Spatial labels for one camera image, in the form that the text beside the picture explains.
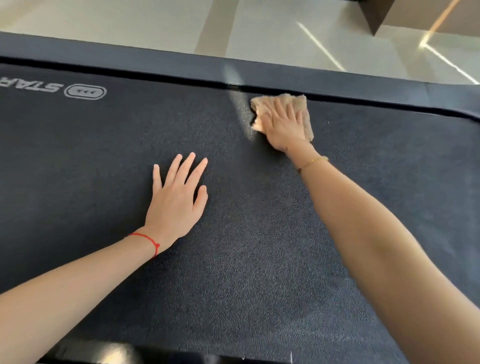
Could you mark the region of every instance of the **beige cleaning cloth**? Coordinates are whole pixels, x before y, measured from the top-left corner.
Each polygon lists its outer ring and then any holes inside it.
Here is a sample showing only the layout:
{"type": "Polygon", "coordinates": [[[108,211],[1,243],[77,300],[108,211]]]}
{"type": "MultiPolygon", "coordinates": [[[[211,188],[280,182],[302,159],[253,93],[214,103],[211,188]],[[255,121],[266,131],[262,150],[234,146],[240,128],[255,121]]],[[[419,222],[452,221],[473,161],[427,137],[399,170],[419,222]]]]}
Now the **beige cleaning cloth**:
{"type": "Polygon", "coordinates": [[[259,96],[255,97],[251,101],[252,110],[255,111],[257,117],[253,122],[252,128],[258,132],[265,134],[262,120],[260,119],[261,115],[263,114],[262,104],[265,102],[270,103],[270,105],[274,104],[275,98],[280,99],[280,103],[284,108],[287,107],[289,103],[292,103],[293,111],[295,111],[295,115],[298,111],[301,111],[303,116],[303,130],[305,131],[305,137],[309,140],[313,140],[313,131],[312,125],[310,124],[310,114],[308,113],[307,109],[307,98],[305,95],[301,96],[292,96],[290,94],[281,94],[279,96],[259,96]]]}

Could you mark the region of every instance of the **logo icon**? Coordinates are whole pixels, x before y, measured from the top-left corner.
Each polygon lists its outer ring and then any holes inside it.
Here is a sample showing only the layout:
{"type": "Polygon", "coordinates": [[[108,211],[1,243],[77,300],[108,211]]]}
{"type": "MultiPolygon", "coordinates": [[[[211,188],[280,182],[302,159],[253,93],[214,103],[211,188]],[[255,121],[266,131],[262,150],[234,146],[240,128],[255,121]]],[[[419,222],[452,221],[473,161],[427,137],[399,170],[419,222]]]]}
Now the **logo icon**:
{"type": "Polygon", "coordinates": [[[107,89],[102,86],[74,84],[68,86],[63,93],[66,97],[98,100],[107,94],[107,89]]]}

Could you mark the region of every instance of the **printed logo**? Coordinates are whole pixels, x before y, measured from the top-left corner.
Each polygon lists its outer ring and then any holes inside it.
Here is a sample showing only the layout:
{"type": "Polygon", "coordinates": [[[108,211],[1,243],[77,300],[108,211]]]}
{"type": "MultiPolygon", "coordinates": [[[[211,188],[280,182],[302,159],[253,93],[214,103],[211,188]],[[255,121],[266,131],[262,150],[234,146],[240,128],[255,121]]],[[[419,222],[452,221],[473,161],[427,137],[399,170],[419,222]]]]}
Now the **printed logo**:
{"type": "MultiPolygon", "coordinates": [[[[62,84],[46,84],[42,81],[25,81],[21,78],[0,78],[0,87],[12,87],[21,90],[57,92],[63,86],[62,84]]],[[[102,86],[73,84],[65,88],[63,93],[66,97],[99,100],[107,94],[107,89],[102,86]]]]}
{"type": "Polygon", "coordinates": [[[63,93],[66,97],[98,100],[107,94],[107,89],[102,86],[74,84],[68,86],[63,93]]]}

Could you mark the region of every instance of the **tile floor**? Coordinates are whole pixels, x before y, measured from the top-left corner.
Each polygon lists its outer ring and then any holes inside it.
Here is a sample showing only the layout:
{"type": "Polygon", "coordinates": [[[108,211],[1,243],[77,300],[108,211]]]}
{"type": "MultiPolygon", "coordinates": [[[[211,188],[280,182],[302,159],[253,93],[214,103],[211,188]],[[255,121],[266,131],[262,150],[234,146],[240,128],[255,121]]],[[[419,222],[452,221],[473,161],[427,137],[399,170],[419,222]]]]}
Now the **tile floor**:
{"type": "Polygon", "coordinates": [[[480,38],[383,26],[343,0],[0,0],[0,31],[427,82],[480,81],[480,38]]]}

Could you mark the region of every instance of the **gold bracelet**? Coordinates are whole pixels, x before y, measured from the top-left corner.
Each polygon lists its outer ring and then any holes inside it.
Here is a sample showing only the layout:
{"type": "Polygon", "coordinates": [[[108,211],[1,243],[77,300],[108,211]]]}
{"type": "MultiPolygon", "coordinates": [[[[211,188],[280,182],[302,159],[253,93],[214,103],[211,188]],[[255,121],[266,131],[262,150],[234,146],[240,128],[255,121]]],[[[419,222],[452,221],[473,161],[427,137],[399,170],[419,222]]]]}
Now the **gold bracelet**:
{"type": "Polygon", "coordinates": [[[309,165],[312,163],[318,162],[319,160],[326,160],[328,161],[328,158],[325,156],[318,156],[317,158],[313,158],[309,160],[303,167],[297,169],[297,173],[300,174],[305,168],[307,168],[309,165]]]}

